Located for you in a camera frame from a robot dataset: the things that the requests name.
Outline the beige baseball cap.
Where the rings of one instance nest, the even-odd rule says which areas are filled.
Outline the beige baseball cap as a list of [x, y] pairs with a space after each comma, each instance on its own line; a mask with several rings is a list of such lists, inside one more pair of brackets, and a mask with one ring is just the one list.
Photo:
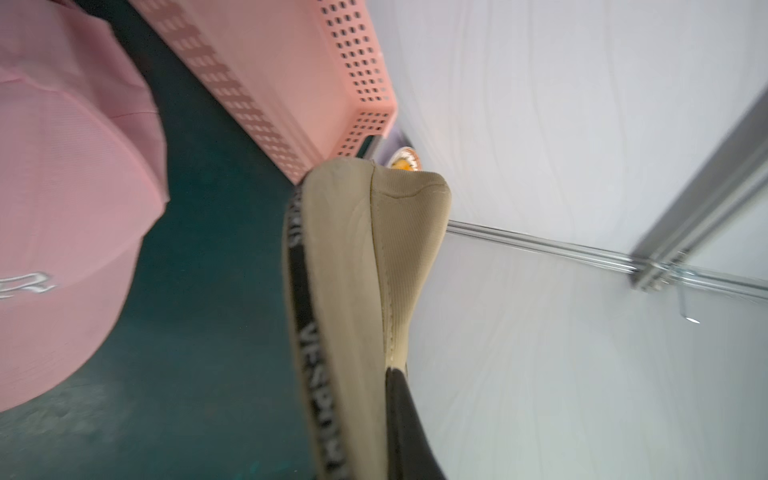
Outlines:
[[292, 356], [319, 479], [389, 479], [386, 372], [407, 375], [409, 325], [445, 236], [437, 173], [349, 157], [297, 184], [283, 233]]

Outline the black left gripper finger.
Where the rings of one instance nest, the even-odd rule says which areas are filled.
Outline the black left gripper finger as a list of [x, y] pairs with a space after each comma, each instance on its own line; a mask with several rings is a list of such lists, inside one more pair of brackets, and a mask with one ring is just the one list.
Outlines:
[[445, 480], [427, 437], [402, 370], [386, 372], [388, 478]]

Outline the pink baseball cap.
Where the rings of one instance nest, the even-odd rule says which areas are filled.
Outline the pink baseball cap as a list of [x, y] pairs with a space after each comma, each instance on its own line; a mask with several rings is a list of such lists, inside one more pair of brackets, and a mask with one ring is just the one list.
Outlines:
[[1, 407], [102, 345], [169, 200], [148, 85], [71, 1], [1, 5]]

